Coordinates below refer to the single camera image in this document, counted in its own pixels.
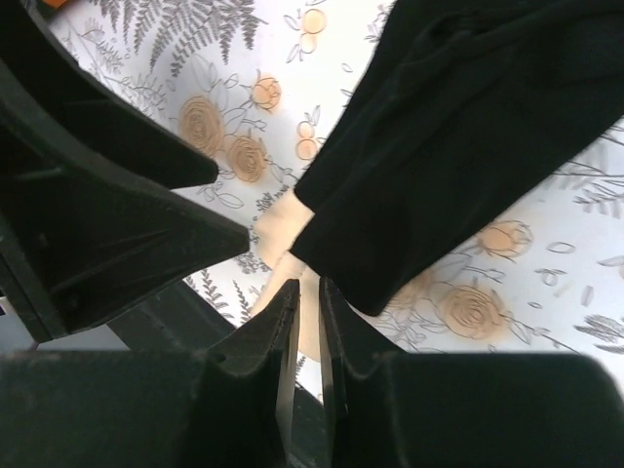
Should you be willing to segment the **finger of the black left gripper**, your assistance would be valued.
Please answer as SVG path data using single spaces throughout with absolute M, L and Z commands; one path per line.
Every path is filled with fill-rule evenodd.
M 1 291 L 49 341 L 244 253 L 245 227 L 128 172 L 1 71 Z
M 215 182 L 214 161 L 84 71 L 34 2 L 1 3 L 1 60 L 45 111 L 116 165 L 169 189 Z

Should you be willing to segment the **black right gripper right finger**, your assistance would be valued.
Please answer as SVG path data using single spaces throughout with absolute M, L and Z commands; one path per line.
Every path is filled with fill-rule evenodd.
M 404 353 L 347 303 L 329 278 L 319 290 L 321 369 L 324 383 L 347 375 L 367 378 L 388 353 Z

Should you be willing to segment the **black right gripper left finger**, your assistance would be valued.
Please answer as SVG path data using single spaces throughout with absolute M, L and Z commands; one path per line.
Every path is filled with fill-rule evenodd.
M 268 370 L 293 380 L 299 298 L 298 280 L 287 280 L 259 314 L 209 350 L 211 361 L 235 377 Z

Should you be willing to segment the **black underwear beige waistband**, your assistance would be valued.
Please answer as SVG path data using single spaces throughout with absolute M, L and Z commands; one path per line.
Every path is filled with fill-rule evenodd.
M 298 349 L 320 356 L 319 281 L 375 317 L 623 114 L 619 1 L 399 1 L 301 179 L 257 221 L 261 311 L 300 283 Z

